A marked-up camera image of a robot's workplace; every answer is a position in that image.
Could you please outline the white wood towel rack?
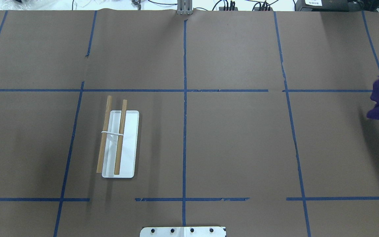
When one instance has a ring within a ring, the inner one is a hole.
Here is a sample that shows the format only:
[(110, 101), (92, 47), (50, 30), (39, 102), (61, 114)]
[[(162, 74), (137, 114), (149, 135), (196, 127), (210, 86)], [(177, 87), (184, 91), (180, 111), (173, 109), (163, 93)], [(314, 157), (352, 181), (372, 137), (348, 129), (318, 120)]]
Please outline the white wood towel rack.
[(131, 179), (136, 171), (140, 113), (128, 110), (127, 100), (121, 110), (113, 110), (112, 103), (112, 96), (107, 96), (96, 173), (102, 178)]

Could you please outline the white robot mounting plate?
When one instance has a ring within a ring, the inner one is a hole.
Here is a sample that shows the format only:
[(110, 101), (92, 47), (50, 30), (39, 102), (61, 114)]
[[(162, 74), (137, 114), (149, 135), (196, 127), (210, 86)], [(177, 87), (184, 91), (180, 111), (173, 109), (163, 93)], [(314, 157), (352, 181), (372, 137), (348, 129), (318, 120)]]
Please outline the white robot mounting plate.
[(140, 237), (226, 237), (222, 226), (144, 227)]

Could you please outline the black power strip left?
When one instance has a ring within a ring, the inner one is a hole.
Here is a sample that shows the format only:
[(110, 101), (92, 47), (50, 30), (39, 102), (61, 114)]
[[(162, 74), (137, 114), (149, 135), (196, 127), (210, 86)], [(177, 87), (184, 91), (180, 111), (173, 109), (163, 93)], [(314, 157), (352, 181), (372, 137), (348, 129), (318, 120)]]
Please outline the black power strip left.
[(233, 12), (237, 11), (236, 2), (233, 0), (223, 0), (223, 6), (218, 7), (219, 11), (222, 12)]

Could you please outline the black power strip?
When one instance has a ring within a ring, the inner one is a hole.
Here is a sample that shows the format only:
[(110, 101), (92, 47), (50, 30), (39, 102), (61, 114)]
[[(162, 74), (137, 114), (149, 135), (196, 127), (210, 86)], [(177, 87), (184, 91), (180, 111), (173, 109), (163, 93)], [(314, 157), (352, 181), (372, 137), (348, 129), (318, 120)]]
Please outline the black power strip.
[(237, 11), (236, 2), (233, 0), (223, 0), (223, 6), (218, 7), (219, 11), (222, 12), (233, 12)]
[(267, 2), (256, 2), (252, 8), (252, 11), (255, 12), (270, 12), (272, 11), (271, 5)]

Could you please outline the black power strip right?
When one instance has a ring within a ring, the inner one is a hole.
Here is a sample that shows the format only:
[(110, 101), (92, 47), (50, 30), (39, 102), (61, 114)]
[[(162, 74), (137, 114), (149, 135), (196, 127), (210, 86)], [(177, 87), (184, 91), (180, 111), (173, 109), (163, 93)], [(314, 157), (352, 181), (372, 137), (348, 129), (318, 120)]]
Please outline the black power strip right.
[(252, 8), (252, 11), (255, 12), (270, 12), (272, 11), (271, 5), (267, 2), (256, 2)]

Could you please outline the black box with label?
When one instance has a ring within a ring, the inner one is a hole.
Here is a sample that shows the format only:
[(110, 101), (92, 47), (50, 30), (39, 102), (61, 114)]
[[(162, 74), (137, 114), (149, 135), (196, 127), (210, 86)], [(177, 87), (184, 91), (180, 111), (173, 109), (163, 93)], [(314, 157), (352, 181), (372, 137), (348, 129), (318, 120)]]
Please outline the black box with label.
[(372, 10), (368, 0), (297, 0), (297, 12), (359, 12)]

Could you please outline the grey aluminium frame post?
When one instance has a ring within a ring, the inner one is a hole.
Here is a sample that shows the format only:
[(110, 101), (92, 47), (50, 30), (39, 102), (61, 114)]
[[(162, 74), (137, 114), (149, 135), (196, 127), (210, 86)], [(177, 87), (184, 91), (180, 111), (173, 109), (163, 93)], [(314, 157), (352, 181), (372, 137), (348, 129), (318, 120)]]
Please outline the grey aluminium frame post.
[(178, 0), (177, 1), (177, 14), (178, 15), (192, 15), (193, 6), (192, 0)]

